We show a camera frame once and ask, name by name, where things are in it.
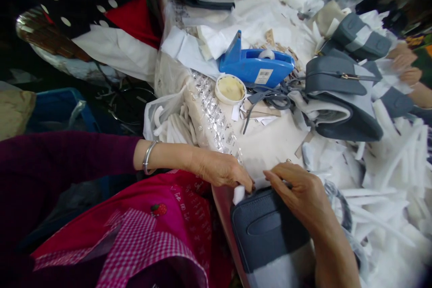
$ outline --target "purple sleeve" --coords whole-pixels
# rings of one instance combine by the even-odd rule
[[[65,131],[0,142],[0,254],[36,228],[71,183],[135,173],[138,140]]]

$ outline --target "blue plastic bin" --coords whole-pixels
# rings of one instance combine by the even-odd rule
[[[67,122],[79,100],[85,100],[81,93],[74,88],[63,88],[40,92],[36,97],[33,114],[27,124],[27,129],[33,133],[43,133],[50,129],[41,122]],[[88,105],[81,111],[77,120],[84,120],[86,131],[100,133],[98,123]]]

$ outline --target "blue tape dispenser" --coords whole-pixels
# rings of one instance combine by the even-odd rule
[[[219,71],[232,74],[243,82],[275,88],[294,69],[294,59],[281,52],[274,59],[259,58],[264,49],[242,49],[242,32],[238,31],[219,62]]]

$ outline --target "pink apron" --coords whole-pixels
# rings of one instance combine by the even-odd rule
[[[209,191],[185,171],[137,182],[48,239],[32,254],[34,270],[108,253],[97,287],[122,288],[169,258],[186,287],[228,287],[234,265],[216,209],[200,196]]]

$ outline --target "human hand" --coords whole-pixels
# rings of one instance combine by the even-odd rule
[[[415,62],[417,59],[417,55],[415,55],[412,51],[409,51],[404,54],[400,54],[396,56],[393,61],[392,67],[398,71],[404,71],[411,67],[411,64]]]
[[[421,77],[422,70],[417,67],[411,67],[407,69],[399,78],[401,81],[405,82],[409,86],[413,86],[420,81]]]
[[[244,185],[249,193],[253,189],[253,180],[230,154],[198,148],[193,152],[188,170],[216,187]]]
[[[312,238],[322,235],[323,231],[340,228],[324,186],[317,176],[290,162],[280,163],[271,171],[263,173]],[[282,179],[292,188],[289,189]]]

